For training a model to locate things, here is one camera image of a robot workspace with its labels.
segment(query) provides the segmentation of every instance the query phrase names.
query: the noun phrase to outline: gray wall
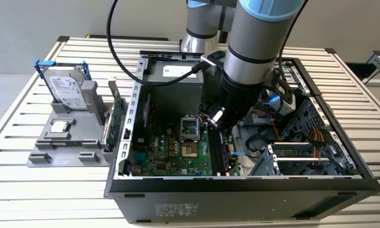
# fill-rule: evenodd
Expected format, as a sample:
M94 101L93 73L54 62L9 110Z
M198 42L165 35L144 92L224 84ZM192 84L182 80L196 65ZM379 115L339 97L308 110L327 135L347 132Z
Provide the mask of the gray wall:
M0 72L33 72L60 35L105 34L110 0L0 0ZM113 34L178 40L184 0L121 0ZM380 49L380 0L311 0L288 46L335 48L345 61Z

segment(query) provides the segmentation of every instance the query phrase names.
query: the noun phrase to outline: robotic arm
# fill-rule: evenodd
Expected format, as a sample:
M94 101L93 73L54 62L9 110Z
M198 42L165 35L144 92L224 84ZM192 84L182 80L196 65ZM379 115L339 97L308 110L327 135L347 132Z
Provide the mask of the robotic arm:
M234 10L232 23L230 13L228 18L221 13L218 19L216 14L222 11L222 4L232 6L234 0L214 1L221 5L209 4L208 0L188 1L188 33L181 51L205 53L217 49L220 27L216 25L229 23L232 27L222 65L221 108L209 118L217 128L232 127L256 103L265 81L273 74L281 44L303 1L238 0L236 8L226 9L226 12Z

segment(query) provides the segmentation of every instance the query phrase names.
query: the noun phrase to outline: green circuit board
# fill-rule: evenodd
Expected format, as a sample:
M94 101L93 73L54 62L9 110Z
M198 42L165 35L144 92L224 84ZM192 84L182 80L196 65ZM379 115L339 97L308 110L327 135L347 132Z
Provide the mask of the green circuit board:
M150 145L145 166L142 165L140 171L141 176L212 175L208 133L204 128L205 126L201 125L197 143L180 143L178 124L152 125Z

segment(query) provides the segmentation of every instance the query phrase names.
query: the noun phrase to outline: blue clip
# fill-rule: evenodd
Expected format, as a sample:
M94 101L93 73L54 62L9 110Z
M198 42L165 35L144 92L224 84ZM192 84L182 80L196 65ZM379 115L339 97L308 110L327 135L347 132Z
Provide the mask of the blue clip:
M53 67L56 65L54 61L42 61L40 64L42 67Z
M89 75L89 68L88 68L89 66L88 66L85 61L81 62L81 66L82 66L82 69L84 69L84 77L85 77L86 80L90 81L92 79L90 79L90 75Z
M70 111L72 111L72 109L68 106L65 106L65 112L70 113Z
M42 71L40 70L38 59L33 60L33 68L36 69L40 78L44 79L44 73L42 73Z
M245 156L245 153L230 151L230 155Z
M44 73L42 73L42 71L40 70L40 67L41 67L41 65L38 64L38 59L36 59L34 61L33 61L33 68L36 69L36 71L37 71L37 75L38 75L38 77L44 80L44 82L45 82L45 84L46 84L46 87L49 88L49 86L48 86L48 82L46 82L46 80L45 80L45 77L44 77ZM54 98L54 94L53 94L53 92L52 92L52 90L49 89L49 93L50 93L50 95L52 95L52 98L53 98L53 102L54 103L57 103L57 101L56 101L56 98Z

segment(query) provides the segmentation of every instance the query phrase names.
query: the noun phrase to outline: cable connector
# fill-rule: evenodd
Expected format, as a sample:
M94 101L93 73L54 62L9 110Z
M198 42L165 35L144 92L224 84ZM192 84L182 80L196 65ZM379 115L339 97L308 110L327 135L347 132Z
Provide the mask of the cable connector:
M205 61L197 63L190 67L192 73L198 73L200 71L205 71L210 67L210 64Z
M281 75L284 75L284 73L282 73L282 70L280 68L274 68L272 70L272 73L273 73L273 76L272 76L272 79L270 79L270 85L274 88L274 86L276 86L276 84L278 82L278 79L280 79Z

